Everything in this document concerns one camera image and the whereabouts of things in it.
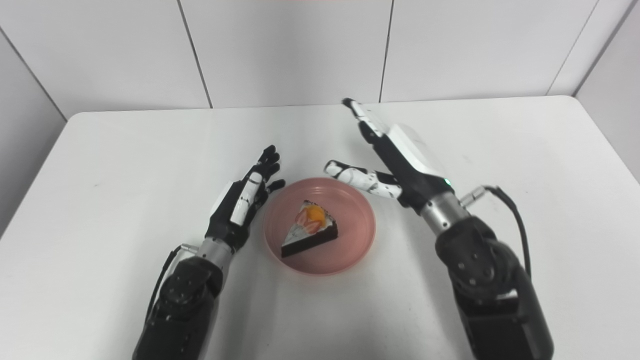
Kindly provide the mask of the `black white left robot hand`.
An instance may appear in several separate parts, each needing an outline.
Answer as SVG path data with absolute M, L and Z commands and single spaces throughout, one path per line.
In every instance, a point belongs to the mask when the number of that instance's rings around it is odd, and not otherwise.
M 276 146 L 270 145 L 243 178 L 231 182 L 210 215 L 206 239 L 224 242 L 233 253 L 244 247 L 258 210 L 265 205 L 270 194 L 286 185 L 284 179 L 271 181 L 281 169 L 280 159 Z

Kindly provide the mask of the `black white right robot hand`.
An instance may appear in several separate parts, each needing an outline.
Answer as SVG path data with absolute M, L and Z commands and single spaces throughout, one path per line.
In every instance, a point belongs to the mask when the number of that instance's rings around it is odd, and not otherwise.
M 388 125 L 352 98 L 343 98 L 342 104 L 357 120 L 361 136 L 389 172 L 329 160 L 323 168 L 325 174 L 361 191 L 396 199 L 417 214 L 427 205 L 434 205 L 439 196 L 455 194 L 441 167 L 423 153 L 421 140 L 410 127 Z

